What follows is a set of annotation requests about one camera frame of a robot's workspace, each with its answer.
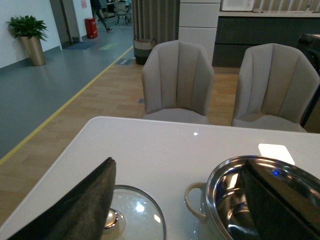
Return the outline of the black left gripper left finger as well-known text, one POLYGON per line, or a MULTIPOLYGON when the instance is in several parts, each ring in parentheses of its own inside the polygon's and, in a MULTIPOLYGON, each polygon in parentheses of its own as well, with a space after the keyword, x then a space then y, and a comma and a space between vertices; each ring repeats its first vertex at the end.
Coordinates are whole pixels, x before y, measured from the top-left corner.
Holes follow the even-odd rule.
POLYGON ((113 199, 116 162, 107 158, 12 240, 99 240, 113 199))

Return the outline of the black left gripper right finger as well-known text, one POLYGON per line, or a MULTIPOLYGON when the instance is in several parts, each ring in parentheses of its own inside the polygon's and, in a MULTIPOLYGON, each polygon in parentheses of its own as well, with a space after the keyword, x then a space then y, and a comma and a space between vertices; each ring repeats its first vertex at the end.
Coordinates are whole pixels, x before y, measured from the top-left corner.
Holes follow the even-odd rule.
POLYGON ((262 240, 318 240, 320 208, 261 165, 246 160, 241 181, 262 240))

